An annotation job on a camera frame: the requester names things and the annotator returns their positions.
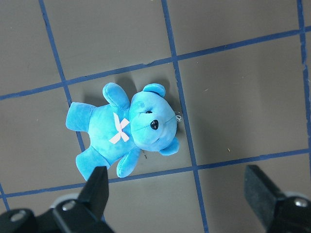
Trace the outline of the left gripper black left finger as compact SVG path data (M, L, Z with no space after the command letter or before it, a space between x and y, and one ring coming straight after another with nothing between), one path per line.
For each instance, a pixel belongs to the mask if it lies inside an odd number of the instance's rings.
M13 209L0 215L2 233L112 233L102 221L109 197L105 166L96 167L75 199L66 199L45 213L35 216L28 208Z

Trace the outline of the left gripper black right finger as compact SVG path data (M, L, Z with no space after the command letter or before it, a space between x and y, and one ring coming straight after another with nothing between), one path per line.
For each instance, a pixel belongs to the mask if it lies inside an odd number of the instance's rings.
M257 165L245 168L244 196L267 233L311 231L311 200L283 192Z

